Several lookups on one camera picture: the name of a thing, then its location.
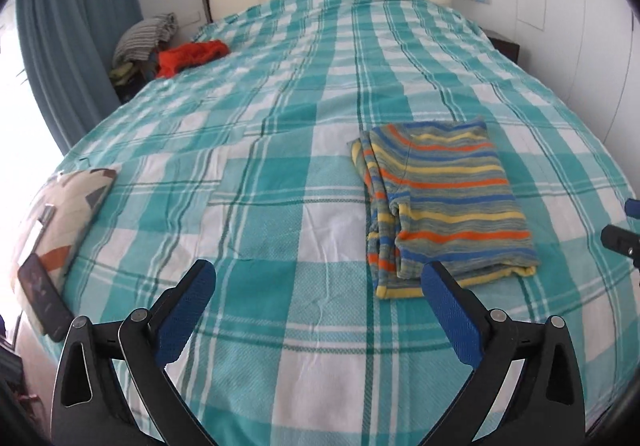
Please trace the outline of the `dark nightstand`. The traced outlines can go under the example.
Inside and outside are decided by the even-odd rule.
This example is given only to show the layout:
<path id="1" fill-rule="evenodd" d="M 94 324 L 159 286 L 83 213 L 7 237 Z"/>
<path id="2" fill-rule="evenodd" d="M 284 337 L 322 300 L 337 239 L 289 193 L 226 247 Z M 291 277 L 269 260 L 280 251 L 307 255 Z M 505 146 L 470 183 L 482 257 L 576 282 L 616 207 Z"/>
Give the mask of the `dark nightstand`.
<path id="1" fill-rule="evenodd" d="M 521 46 L 518 43 L 490 29 L 484 29 L 484 34 L 497 51 L 509 58 L 514 64 L 518 64 L 521 51 Z"/>

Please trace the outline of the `teal curtain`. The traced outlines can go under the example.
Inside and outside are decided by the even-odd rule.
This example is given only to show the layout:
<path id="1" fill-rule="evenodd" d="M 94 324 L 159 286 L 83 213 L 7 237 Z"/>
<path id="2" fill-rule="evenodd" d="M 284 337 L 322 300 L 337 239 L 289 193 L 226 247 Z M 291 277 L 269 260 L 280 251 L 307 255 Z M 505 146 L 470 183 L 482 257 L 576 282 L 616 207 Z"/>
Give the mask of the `teal curtain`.
<path id="1" fill-rule="evenodd" d="M 119 107 L 108 74 L 120 37 L 141 19 L 139 0 L 16 0 L 28 82 L 62 153 Z"/>

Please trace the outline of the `grey striped clothes pile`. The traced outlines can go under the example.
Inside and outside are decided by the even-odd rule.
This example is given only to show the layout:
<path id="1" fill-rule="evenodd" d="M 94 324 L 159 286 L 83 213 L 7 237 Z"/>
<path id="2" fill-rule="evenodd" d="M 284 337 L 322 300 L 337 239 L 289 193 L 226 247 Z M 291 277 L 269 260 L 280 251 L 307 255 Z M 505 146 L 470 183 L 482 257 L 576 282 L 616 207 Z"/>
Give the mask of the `grey striped clothes pile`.
<path id="1" fill-rule="evenodd" d="M 154 15 L 131 26 L 119 39 L 112 58 L 110 76 L 114 87 L 123 87 L 134 78 L 145 82 L 155 78 L 158 53 L 178 30 L 175 13 Z"/>

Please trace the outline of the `teal plaid bedspread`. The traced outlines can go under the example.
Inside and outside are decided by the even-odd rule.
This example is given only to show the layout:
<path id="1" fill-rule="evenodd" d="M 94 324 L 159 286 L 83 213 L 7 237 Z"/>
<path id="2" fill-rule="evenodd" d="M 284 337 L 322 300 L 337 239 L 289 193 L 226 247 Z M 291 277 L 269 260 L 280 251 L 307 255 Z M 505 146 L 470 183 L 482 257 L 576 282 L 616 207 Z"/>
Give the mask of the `teal plaid bedspread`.
<path id="1" fill-rule="evenodd" d="M 377 125 L 482 117 L 538 273 L 480 286 L 522 321 L 565 319 L 586 418 L 639 364 L 639 286 L 605 250 L 631 187 L 546 86 L 425 0 L 273 0 L 206 26 L 221 60 L 155 80 L 61 170 L 114 168 L 68 270 L 76 314 L 147 307 L 199 258 L 216 291 L 168 368 L 223 445 L 414 445 L 468 377 L 423 300 L 379 300 L 349 144 Z"/>

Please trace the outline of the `red garment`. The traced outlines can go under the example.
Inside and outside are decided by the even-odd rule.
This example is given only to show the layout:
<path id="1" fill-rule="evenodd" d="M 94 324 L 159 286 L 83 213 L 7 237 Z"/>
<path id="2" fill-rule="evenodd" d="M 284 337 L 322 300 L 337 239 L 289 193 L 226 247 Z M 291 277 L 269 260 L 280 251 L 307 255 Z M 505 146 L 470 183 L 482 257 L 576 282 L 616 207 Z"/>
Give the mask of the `red garment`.
<path id="1" fill-rule="evenodd" d="M 183 43 L 179 47 L 158 53 L 157 78 L 172 78 L 184 69 L 198 67 L 224 58 L 230 53 L 220 40 Z"/>

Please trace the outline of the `black smartphone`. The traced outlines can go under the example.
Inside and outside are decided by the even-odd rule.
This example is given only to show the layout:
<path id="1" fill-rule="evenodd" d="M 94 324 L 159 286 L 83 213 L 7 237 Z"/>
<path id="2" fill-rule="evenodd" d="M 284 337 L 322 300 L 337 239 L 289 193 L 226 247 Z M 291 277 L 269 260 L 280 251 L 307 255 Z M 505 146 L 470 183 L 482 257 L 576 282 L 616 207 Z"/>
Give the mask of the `black smartphone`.
<path id="1" fill-rule="evenodd" d="M 62 342 L 74 316 L 54 287 L 38 255 L 31 253 L 27 257 L 18 269 L 17 278 L 43 333 L 53 342 Z"/>

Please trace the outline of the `patterned cushion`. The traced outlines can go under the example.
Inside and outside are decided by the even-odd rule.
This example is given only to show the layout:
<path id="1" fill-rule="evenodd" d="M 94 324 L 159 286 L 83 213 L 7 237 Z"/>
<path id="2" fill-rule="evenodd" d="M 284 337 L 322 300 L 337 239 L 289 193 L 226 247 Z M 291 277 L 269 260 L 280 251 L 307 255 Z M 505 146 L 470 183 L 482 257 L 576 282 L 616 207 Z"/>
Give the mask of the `patterned cushion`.
<path id="1" fill-rule="evenodd" d="M 117 171 L 111 168 L 58 173 L 38 192 L 15 260 L 13 284 L 23 310 L 40 335 L 47 336 L 26 299 L 17 278 L 18 269 L 35 253 L 62 297 L 70 263 L 116 177 Z"/>

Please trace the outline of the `striped knit sweater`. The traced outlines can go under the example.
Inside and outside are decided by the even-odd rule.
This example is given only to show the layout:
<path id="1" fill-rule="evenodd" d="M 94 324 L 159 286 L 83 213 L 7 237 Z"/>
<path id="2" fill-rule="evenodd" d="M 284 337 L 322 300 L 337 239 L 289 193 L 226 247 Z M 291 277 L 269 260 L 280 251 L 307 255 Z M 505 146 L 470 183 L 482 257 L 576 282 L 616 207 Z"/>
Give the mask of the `striped knit sweater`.
<path id="1" fill-rule="evenodd" d="M 420 297 L 431 262 L 463 287 L 535 274 L 532 233 L 483 119 L 379 125 L 350 157 L 367 188 L 378 299 Z"/>

